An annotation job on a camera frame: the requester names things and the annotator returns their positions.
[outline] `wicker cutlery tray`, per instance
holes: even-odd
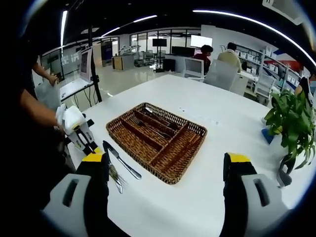
[[[202,145],[207,130],[149,103],[106,125],[113,140],[167,184],[179,182]]]

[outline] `black ceiling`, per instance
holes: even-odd
[[[300,1],[307,16],[316,27],[314,0]],[[262,0],[217,0],[217,1],[123,1],[123,0],[48,0],[30,22],[29,31],[41,45],[40,51],[46,52],[60,46],[60,25],[63,10],[69,10],[64,44],[87,38],[81,32],[88,28],[100,28],[93,37],[116,27],[124,26],[136,19],[157,15],[158,17],[129,24],[109,35],[131,34],[134,32],[165,27],[200,27],[201,24],[242,32],[264,40],[303,63],[308,69],[313,65],[307,57],[290,42],[272,31],[246,20],[207,13],[193,13],[193,9],[219,10],[236,13],[256,19],[288,35],[301,45],[316,61],[309,40],[302,25],[296,26],[283,16],[262,6]]]

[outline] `person in yellow shirt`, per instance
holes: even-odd
[[[240,59],[237,57],[235,51],[237,46],[234,43],[228,43],[227,50],[218,55],[217,60],[229,63],[232,66],[238,67],[238,72],[241,72]]]

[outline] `white chair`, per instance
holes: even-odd
[[[213,85],[224,90],[231,90],[238,68],[226,62],[213,60],[210,69],[205,76],[204,83]]]
[[[256,83],[254,93],[271,100],[271,92],[275,82],[275,78],[262,74]]]
[[[204,61],[195,58],[184,58],[183,77],[197,81],[203,81]]]

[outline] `person in red shirt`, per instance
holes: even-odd
[[[203,45],[201,48],[202,53],[198,53],[194,55],[193,58],[200,59],[204,61],[204,74],[207,74],[209,66],[211,65],[211,60],[209,60],[207,57],[211,56],[211,53],[213,52],[213,48],[207,44]]]

